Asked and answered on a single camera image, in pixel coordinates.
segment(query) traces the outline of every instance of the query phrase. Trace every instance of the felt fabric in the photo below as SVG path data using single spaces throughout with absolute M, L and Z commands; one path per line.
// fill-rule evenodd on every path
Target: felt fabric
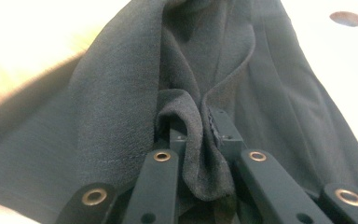
M 51 223 L 77 188 L 119 188 L 135 178 L 169 120 L 179 119 L 187 132 L 182 178 L 194 197 L 181 206 L 204 202 L 181 220 L 191 223 L 202 210 L 213 215 L 206 222 L 231 223 L 235 188 L 216 146 L 212 107 L 227 111 L 248 147 L 272 153 L 309 192 L 330 182 L 358 187 L 358 143 L 280 2 L 133 0 L 64 91 L 0 138 L 0 203 Z M 29 177 L 7 179 L 19 174 Z M 33 202 L 40 213 L 19 202 Z

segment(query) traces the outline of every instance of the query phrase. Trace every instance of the metal grommet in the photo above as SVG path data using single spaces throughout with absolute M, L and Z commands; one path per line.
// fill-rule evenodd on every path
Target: metal grommet
M 249 157 L 254 161 L 265 161 L 267 159 L 266 155 L 258 151 L 249 153 Z
M 171 158 L 171 154 L 168 152 L 158 152 L 154 155 L 156 161 L 168 161 Z
M 97 205 L 107 197 L 106 190 L 104 189 L 91 189 L 87 191 L 83 198 L 81 199 L 82 203 L 88 206 Z
M 342 202 L 358 207 L 358 194 L 357 193 L 346 190 L 346 189 L 336 189 L 335 194 Z M 348 199 L 343 194 L 349 194 L 353 197 L 353 199 Z

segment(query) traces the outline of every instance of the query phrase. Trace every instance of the dark gray cloth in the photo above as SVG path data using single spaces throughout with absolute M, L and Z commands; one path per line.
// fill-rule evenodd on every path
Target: dark gray cloth
M 0 139 L 0 203 L 50 223 L 80 186 L 120 187 L 136 177 L 167 122 L 180 119 L 188 135 L 183 179 L 195 198 L 212 202 L 190 211 L 229 223 L 235 189 L 215 145 L 211 107 L 226 110 L 246 145 L 272 153 L 304 189 L 358 187 L 358 143 L 280 2 L 133 0 L 96 38 L 65 91 Z

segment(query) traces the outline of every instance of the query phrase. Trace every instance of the white surface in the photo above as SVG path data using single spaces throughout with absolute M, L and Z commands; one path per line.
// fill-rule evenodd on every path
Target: white surface
M 329 18 L 336 11 L 358 14 L 358 0 L 282 0 L 282 3 L 312 70 L 358 140 L 358 27 L 339 25 Z
M 0 104 L 82 55 L 129 0 L 0 0 Z

